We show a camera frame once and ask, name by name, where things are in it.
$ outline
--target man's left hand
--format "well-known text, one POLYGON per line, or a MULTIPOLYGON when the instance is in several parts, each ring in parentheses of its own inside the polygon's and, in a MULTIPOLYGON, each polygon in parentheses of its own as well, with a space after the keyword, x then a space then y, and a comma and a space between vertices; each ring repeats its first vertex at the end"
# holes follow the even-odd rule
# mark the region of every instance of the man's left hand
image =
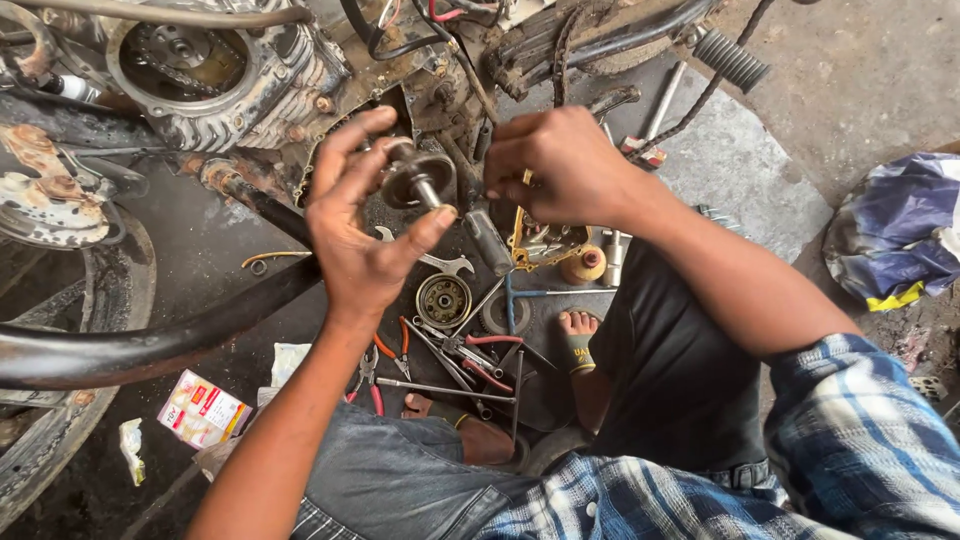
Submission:
POLYGON ((367 197, 380 188, 380 170, 395 139, 379 138, 367 152, 356 148, 395 121, 396 111, 390 107, 361 112, 330 135, 317 155, 306 222, 324 271, 327 320, 369 322, 375 327, 414 263, 433 249, 457 217, 454 207, 443 205, 394 242, 364 233, 363 208, 367 197))

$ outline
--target sprocket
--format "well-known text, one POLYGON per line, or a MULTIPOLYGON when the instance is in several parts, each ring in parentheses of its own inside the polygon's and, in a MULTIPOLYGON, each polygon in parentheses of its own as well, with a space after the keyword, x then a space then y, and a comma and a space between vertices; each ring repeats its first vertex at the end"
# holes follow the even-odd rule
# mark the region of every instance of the sprocket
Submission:
MULTIPOLYGON (((514 321, 516 335, 524 335, 534 326, 537 312, 529 298, 514 298, 514 321)), ((507 291, 500 289, 483 305, 480 310, 480 326, 493 335, 507 335, 507 291)))

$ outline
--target combination wrench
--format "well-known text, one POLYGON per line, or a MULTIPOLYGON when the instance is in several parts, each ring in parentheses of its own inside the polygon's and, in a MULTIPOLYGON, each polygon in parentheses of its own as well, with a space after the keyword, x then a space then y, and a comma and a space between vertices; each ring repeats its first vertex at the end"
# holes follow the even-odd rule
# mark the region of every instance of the combination wrench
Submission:
MULTIPOLYGON (((377 225, 374 227, 374 229, 376 229, 376 231, 383 236, 382 239, 384 242, 394 241, 394 234, 390 232, 390 229, 380 225, 377 225)), ((459 272, 462 268, 466 268, 470 274, 473 273, 473 265, 470 264, 470 261, 464 256, 460 256, 460 258, 455 258, 453 260, 443 260, 442 258, 436 258, 432 255, 424 255, 420 257, 419 261, 423 262, 424 264, 429 264, 435 268, 439 268, 442 273, 449 274, 451 276, 456 276, 457 272, 459 272)))

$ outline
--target shirt sleeve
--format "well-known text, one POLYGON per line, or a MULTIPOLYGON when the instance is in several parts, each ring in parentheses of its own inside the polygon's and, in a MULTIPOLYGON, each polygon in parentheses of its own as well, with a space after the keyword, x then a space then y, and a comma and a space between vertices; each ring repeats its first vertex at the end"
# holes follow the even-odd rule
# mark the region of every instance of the shirt sleeve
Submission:
POLYGON ((800 513, 866 538, 960 537, 960 447, 899 361, 834 334, 770 377, 767 453, 800 513))

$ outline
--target blue checkered shirt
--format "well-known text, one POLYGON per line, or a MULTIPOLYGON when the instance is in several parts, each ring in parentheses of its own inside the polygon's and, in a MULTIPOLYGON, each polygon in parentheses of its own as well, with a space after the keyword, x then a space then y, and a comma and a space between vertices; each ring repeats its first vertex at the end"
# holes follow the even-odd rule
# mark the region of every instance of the blue checkered shirt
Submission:
POLYGON ((960 538, 960 447, 897 360, 835 334, 771 363, 766 483, 572 455, 477 537, 960 538))

